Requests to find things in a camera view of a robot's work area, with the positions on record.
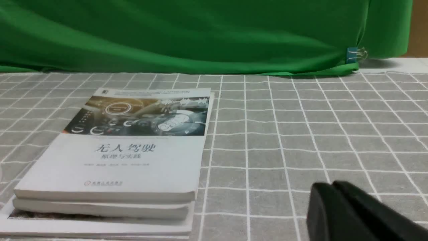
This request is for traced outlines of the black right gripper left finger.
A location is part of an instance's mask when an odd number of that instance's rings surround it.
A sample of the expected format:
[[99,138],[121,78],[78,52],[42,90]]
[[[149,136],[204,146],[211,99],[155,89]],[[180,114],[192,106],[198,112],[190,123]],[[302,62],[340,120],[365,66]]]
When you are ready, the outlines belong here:
[[328,183],[311,187],[306,225],[311,241],[378,241],[351,205]]

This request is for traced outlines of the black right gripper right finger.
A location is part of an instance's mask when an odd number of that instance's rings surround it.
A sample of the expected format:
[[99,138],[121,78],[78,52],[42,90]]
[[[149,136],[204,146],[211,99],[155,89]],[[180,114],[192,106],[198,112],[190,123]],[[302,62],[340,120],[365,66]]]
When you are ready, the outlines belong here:
[[427,229],[350,182],[336,180],[333,186],[344,195],[359,218],[379,241],[426,241],[428,239]]

